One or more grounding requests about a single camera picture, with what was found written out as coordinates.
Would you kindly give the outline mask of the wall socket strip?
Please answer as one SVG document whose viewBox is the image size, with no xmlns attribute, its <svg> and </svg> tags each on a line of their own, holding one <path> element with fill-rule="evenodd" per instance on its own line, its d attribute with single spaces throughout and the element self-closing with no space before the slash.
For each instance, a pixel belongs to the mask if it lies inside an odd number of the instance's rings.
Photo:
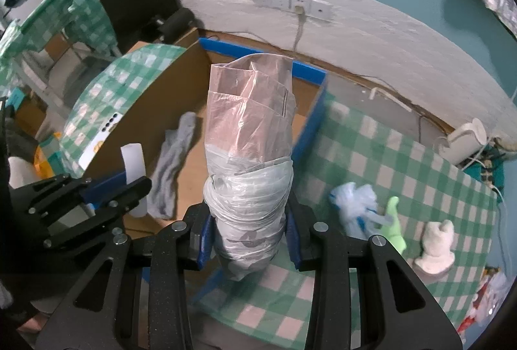
<svg viewBox="0 0 517 350">
<path fill-rule="evenodd" d="M 260 7 L 268 7 L 289 13 L 300 14 L 314 19 L 330 21 L 332 5 L 323 0 L 253 0 Z"/>
</svg>

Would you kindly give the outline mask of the light green cloth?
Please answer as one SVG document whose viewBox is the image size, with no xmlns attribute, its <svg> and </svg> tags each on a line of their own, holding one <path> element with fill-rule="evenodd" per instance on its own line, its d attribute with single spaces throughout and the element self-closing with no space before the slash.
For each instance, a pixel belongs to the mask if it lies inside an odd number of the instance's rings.
<svg viewBox="0 0 517 350">
<path fill-rule="evenodd" d="M 391 218 L 391 223 L 383 226 L 380 229 L 380 233 L 390 241 L 394 248 L 402 255 L 406 250 L 406 241 L 402 236 L 402 230 L 400 225 L 398 205 L 400 199 L 397 196 L 391 197 L 385 207 L 385 216 Z"/>
</svg>

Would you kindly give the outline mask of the grey knitted sock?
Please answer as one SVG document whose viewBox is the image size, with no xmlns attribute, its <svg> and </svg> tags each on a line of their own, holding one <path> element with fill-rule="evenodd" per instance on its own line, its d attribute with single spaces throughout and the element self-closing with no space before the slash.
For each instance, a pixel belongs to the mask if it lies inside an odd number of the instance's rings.
<svg viewBox="0 0 517 350">
<path fill-rule="evenodd" d="M 184 165 L 195 134 L 196 114 L 188 111 L 181 115 L 177 129 L 167 129 L 155 166 L 152 188 L 148 194 L 148 213 L 154 219 L 169 221 L 176 212 L 177 187 L 175 181 Z"/>
</svg>

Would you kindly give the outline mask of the white terry towel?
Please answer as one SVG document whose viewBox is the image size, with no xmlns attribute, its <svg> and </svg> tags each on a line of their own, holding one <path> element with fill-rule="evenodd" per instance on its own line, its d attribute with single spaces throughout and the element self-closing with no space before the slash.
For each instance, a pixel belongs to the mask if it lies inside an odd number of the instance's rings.
<svg viewBox="0 0 517 350">
<path fill-rule="evenodd" d="M 422 253 L 415 259 L 415 267 L 428 276 L 438 276 L 449 270 L 455 262 L 451 249 L 454 234 L 450 220 L 428 222 L 421 238 Z"/>
</svg>

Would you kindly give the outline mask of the trash bags pile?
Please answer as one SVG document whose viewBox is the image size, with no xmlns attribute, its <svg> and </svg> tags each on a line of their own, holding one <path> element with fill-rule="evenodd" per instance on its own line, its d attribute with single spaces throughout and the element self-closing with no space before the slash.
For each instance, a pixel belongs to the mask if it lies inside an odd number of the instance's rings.
<svg viewBox="0 0 517 350">
<path fill-rule="evenodd" d="M 512 282 L 501 268 L 485 267 L 470 309 L 458 328 L 462 341 L 465 341 L 465 331 L 472 325 L 486 326 L 489 324 L 501 308 L 511 287 Z"/>
</svg>

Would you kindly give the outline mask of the green checkered tablecloth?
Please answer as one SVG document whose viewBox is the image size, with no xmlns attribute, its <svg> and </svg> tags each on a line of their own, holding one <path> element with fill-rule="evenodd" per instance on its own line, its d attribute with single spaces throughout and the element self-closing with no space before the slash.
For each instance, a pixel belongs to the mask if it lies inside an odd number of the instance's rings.
<svg viewBox="0 0 517 350">
<path fill-rule="evenodd" d="M 451 221 L 455 261 L 428 288 L 450 322 L 460 325 L 479 288 L 497 215 L 497 197 L 485 184 L 452 166 L 433 150 L 326 97 L 313 145 L 294 171 L 299 202 L 317 219 L 337 225 L 330 191 L 354 182 L 369 185 L 380 207 L 399 199 L 406 241 L 404 258 L 421 255 L 421 237 L 431 221 Z M 275 345 L 301 349 L 309 326 L 314 276 L 293 267 L 286 247 L 261 272 L 239 282 L 220 278 L 208 285 L 196 306 L 209 316 Z"/>
</svg>

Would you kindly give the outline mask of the clear plastic bag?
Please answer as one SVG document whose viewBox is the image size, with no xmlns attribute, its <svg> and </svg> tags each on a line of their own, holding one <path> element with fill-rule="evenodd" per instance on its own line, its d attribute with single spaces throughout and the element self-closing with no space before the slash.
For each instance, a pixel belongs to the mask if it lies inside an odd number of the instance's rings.
<svg viewBox="0 0 517 350">
<path fill-rule="evenodd" d="M 239 281 L 275 257 L 293 183 L 293 60 L 245 55 L 210 69 L 203 199 L 216 221 L 215 249 Z"/>
</svg>

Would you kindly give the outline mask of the snack package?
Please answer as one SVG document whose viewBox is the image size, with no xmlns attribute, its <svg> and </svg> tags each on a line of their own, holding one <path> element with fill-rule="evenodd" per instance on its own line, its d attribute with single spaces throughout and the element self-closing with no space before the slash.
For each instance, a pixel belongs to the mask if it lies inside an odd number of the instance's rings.
<svg viewBox="0 0 517 350">
<path fill-rule="evenodd" d="M 55 132 L 36 148 L 33 165 L 42 180 L 66 172 L 62 162 L 62 153 L 59 147 L 61 133 Z"/>
</svg>

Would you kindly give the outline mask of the white blue plastic bag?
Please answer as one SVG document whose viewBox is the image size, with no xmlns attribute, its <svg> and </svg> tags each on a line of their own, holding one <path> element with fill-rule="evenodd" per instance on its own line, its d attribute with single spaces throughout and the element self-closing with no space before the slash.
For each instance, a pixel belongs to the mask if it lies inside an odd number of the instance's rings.
<svg viewBox="0 0 517 350">
<path fill-rule="evenodd" d="M 371 185 L 358 187 L 349 182 L 335 187 L 330 192 L 330 202 L 349 237 L 367 240 L 394 224 L 394 217 L 378 213 L 377 195 Z"/>
</svg>

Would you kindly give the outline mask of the white electric kettle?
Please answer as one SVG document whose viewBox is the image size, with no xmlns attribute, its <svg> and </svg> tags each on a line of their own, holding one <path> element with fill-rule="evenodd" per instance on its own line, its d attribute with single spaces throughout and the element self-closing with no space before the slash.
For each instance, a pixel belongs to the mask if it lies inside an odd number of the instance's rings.
<svg viewBox="0 0 517 350">
<path fill-rule="evenodd" d="M 437 146 L 437 153 L 452 165 L 457 165 L 486 145 L 488 136 L 478 118 L 462 124 Z"/>
</svg>

